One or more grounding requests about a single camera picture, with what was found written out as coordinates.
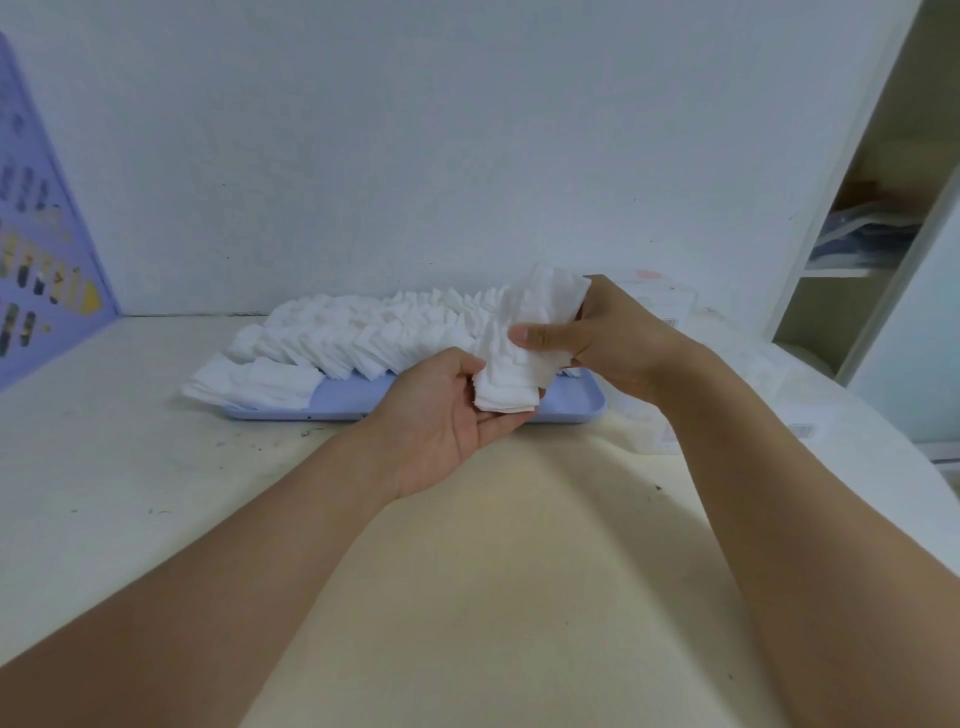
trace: shelf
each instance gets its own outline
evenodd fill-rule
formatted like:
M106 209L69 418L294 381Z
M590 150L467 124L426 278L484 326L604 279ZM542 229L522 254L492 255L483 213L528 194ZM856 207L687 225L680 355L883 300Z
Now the shelf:
M867 279L891 276L893 268L805 268L804 279Z

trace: left hand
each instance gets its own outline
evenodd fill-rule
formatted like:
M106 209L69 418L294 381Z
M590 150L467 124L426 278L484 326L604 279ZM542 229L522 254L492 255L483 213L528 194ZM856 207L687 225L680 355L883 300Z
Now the left hand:
M480 448L513 432L534 412L499 415L473 407L469 378L483 359L451 348L400 375L361 424L389 458L396 497L439 483Z

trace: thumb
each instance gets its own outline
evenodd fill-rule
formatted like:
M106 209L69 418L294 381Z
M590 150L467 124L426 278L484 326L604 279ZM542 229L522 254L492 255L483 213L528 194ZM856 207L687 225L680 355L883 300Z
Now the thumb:
M583 348L583 338L577 322L570 324L517 324L510 327L507 336L521 349L533 352L577 353Z

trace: hand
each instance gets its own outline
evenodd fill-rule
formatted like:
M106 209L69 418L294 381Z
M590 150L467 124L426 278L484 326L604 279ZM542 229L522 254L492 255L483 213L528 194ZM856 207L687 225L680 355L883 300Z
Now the hand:
M469 378L486 363L451 348L400 375L361 424L375 431L376 455L391 461L396 497L439 483L480 448L513 432L534 412L498 415L473 407Z
M518 324L510 340L536 352L571 353L574 366L587 367L631 397L653 401L659 374L698 345L606 276L588 278L592 284L577 321Z

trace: white wall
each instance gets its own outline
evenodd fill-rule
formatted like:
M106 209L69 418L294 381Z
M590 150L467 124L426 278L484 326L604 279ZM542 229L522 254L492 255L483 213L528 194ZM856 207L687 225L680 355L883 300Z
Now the white wall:
M685 279L760 329L912 0L0 0L129 313Z

